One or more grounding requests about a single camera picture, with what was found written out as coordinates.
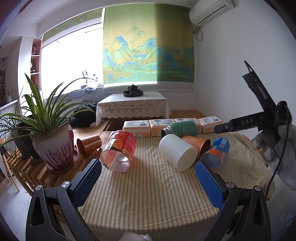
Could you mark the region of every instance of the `green bottle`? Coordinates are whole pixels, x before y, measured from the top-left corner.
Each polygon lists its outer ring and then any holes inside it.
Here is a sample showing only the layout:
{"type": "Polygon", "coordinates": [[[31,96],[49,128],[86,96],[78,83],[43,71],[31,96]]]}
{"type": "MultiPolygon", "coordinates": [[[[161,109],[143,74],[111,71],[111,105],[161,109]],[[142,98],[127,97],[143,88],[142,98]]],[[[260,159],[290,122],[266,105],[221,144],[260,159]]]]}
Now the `green bottle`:
{"type": "Polygon", "coordinates": [[[186,135],[196,137],[197,133],[198,132],[197,132],[196,124],[193,121],[188,120],[188,121],[172,123],[166,128],[163,128],[161,130],[161,138],[163,138],[168,134],[174,134],[180,138],[186,135]]]}

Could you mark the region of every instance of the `orange metal cup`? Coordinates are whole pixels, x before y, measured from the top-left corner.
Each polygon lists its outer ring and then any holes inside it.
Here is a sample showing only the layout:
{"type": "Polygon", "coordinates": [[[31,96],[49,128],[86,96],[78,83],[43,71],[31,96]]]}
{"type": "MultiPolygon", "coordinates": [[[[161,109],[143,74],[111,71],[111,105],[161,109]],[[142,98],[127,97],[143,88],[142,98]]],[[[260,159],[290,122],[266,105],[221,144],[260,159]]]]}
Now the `orange metal cup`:
{"type": "Polygon", "coordinates": [[[200,157],[203,153],[208,151],[211,148],[211,141],[198,138],[198,137],[192,137],[192,136],[183,136],[182,140],[186,141],[190,145],[193,145],[198,150],[197,160],[199,161],[200,157]]]}
{"type": "Polygon", "coordinates": [[[98,135],[77,139],[77,147],[82,156],[88,156],[91,152],[102,146],[102,140],[98,135]]]}

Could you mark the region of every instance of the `black cable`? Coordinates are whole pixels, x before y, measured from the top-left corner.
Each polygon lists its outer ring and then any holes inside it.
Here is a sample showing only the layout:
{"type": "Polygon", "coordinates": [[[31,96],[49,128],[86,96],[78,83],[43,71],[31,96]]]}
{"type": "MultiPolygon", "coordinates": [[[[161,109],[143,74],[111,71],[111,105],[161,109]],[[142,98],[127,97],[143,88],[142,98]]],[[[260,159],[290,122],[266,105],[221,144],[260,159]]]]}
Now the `black cable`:
{"type": "Polygon", "coordinates": [[[289,123],[289,109],[288,109],[287,106],[285,106],[285,108],[286,108],[286,111],[287,111],[287,130],[286,130],[285,142],[284,142],[283,150],[282,150],[282,152],[281,152],[281,156],[280,156],[280,158],[279,158],[279,163],[277,164],[276,169],[274,170],[274,173],[273,173],[273,175],[272,175],[272,177],[271,177],[271,179],[270,179],[270,181],[269,181],[269,183],[268,183],[268,185],[267,185],[266,194],[265,194],[265,199],[267,198],[268,191],[269,191],[270,185],[271,185],[271,183],[272,183],[272,180],[274,179],[274,177],[275,177],[277,171],[279,170],[279,167],[280,167],[280,165],[281,165],[281,161],[282,161],[282,159],[283,159],[284,152],[285,152],[285,149],[286,149],[286,145],[287,145],[287,142],[288,142],[289,125],[290,125],[290,123],[289,123]]]}
{"type": "Polygon", "coordinates": [[[198,39],[198,38],[196,37],[196,30],[197,30],[198,27],[200,27],[200,26],[196,26],[196,28],[195,28],[195,30],[194,30],[194,32],[193,32],[193,33],[194,33],[194,37],[195,37],[196,40],[198,40],[198,41],[202,41],[203,36],[202,36],[201,39],[198,39]]]}

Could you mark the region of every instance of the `ceramic flower pot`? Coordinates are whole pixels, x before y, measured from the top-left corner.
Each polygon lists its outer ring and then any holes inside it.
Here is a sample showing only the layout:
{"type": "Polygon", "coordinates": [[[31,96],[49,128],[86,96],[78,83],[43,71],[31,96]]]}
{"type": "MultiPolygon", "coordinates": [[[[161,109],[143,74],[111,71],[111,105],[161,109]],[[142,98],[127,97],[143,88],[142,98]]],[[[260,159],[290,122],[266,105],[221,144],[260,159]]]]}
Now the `ceramic flower pot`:
{"type": "Polygon", "coordinates": [[[32,136],[33,146],[48,168],[61,171],[74,163],[74,134],[66,122],[49,133],[32,136]]]}

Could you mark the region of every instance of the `screw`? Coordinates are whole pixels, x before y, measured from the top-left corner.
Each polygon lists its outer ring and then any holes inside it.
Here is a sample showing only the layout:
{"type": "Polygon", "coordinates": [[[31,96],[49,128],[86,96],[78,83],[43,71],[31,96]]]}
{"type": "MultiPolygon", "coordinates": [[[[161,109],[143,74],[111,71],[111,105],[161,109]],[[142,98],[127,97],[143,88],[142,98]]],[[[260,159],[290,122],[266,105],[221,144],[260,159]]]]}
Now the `screw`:
{"type": "Polygon", "coordinates": [[[42,188],[41,185],[37,185],[37,186],[35,187],[35,190],[36,190],[36,191],[39,191],[41,188],[42,188]]]}
{"type": "Polygon", "coordinates": [[[261,187],[258,186],[258,185],[255,186],[255,189],[256,189],[257,191],[261,191],[261,187]]]}
{"type": "Polygon", "coordinates": [[[70,185],[70,182],[65,181],[65,182],[63,182],[62,187],[67,188],[67,187],[69,187],[69,185],[70,185]]]}
{"type": "Polygon", "coordinates": [[[234,183],[227,183],[227,187],[229,187],[229,188],[234,188],[234,183]]]}

